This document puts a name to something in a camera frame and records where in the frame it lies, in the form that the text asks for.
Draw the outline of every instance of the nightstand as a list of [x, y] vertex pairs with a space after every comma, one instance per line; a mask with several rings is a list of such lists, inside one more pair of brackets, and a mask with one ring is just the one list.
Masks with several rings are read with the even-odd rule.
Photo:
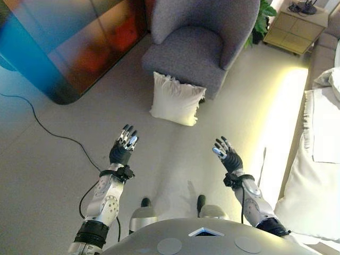
[[319, 7], [314, 15], [291, 12], [291, 2], [281, 5], [263, 41], [302, 55], [327, 28], [329, 14]]

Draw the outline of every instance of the power cord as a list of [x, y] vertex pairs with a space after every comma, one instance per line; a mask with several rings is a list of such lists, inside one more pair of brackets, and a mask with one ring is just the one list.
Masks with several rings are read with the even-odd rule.
[[[82, 148], [83, 152], [85, 153], [86, 157], [89, 159], [89, 161], [91, 162], [91, 164], [92, 164], [99, 172], [101, 172], [100, 168], [99, 168], [98, 166], [96, 166], [95, 163], [93, 163], [93, 161], [91, 160], [89, 154], [86, 152], [84, 146], [83, 146], [80, 142], [78, 142], [78, 141], [76, 141], [76, 140], [74, 140], [74, 139], [72, 139], [72, 138], [69, 138], [69, 137], [64, 137], [64, 136], [61, 136], [61, 135], [54, 134], [54, 133], [50, 132], [50, 130], [48, 130], [47, 128], [45, 128], [45, 127], [42, 125], [42, 123], [40, 122], [40, 120], [38, 119], [38, 117], [37, 117], [37, 115], [36, 115], [36, 111], [35, 111], [35, 109], [34, 109], [34, 107], [33, 107], [33, 104], [32, 104], [28, 99], [26, 99], [26, 98], [24, 98], [24, 97], [22, 97], [22, 96], [17, 96], [17, 95], [5, 95], [5, 94], [2, 94], [2, 93], [0, 93], [0, 95], [3, 96], [3, 97], [20, 98], [20, 99], [26, 101], [26, 103], [28, 103], [28, 104], [31, 106], [31, 108], [32, 108], [34, 118], [36, 119], [36, 121], [38, 122], [38, 124], [39, 124], [39, 125], [40, 125], [47, 133], [49, 133], [50, 135], [52, 135], [52, 136], [54, 136], [54, 137], [58, 137], [58, 138], [62, 138], [62, 139], [67, 139], [67, 140], [70, 140], [70, 141], [73, 141], [73, 142], [77, 143], [77, 144]], [[97, 181], [97, 182], [96, 182], [96, 183], [95, 183], [95, 184], [94, 184], [94, 185], [93, 185], [93, 186], [92, 186], [92, 187], [91, 187], [91, 188], [83, 195], [83, 197], [81, 198], [81, 200], [80, 200], [80, 202], [79, 202], [79, 214], [80, 214], [80, 217], [82, 217], [83, 219], [85, 219], [85, 216], [84, 216], [83, 213], [81, 212], [81, 204], [82, 204], [84, 198], [86, 197], [86, 195], [87, 195], [87, 194], [88, 194], [88, 193], [89, 193], [89, 192], [97, 185], [97, 183], [98, 183], [98, 181]], [[118, 242], [119, 242], [120, 239], [121, 239], [121, 223], [120, 223], [118, 217], [117, 217], [117, 222], [118, 222]]]
[[241, 209], [241, 223], [243, 224], [243, 214], [244, 214], [244, 187], [242, 185], [242, 209]]

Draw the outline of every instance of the gray armchair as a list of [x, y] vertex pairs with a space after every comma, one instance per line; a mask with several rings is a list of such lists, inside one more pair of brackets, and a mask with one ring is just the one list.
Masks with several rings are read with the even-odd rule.
[[157, 0], [143, 68], [218, 94], [255, 24], [260, 0]]

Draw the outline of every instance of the white pillow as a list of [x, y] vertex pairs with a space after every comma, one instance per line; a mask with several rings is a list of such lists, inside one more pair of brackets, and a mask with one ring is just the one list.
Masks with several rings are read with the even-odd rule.
[[340, 40], [335, 49], [334, 67], [340, 67]]
[[190, 84], [180, 84], [169, 75], [154, 72], [155, 90], [151, 115], [156, 118], [194, 126], [199, 101], [204, 98], [206, 88]]
[[314, 82], [324, 87], [331, 86], [335, 97], [340, 101], [340, 67], [326, 70]]
[[340, 164], [314, 162], [302, 135], [275, 214], [294, 233], [340, 243], [339, 182]]

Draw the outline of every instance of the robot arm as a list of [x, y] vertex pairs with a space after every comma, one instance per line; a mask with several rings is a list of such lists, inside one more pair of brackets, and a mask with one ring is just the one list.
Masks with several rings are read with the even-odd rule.
[[227, 169], [224, 184], [235, 192], [242, 205], [242, 215], [256, 228], [280, 237], [288, 236], [290, 232], [279, 222], [270, 204], [264, 200], [253, 176], [244, 173], [241, 157], [225, 137], [221, 139], [222, 141], [216, 139], [217, 143], [212, 150]]
[[110, 167], [101, 171], [86, 217], [71, 244], [69, 255], [97, 255], [102, 253], [106, 236], [119, 212], [119, 200], [124, 184], [134, 177], [127, 165], [138, 141], [137, 132], [126, 125], [110, 151]]

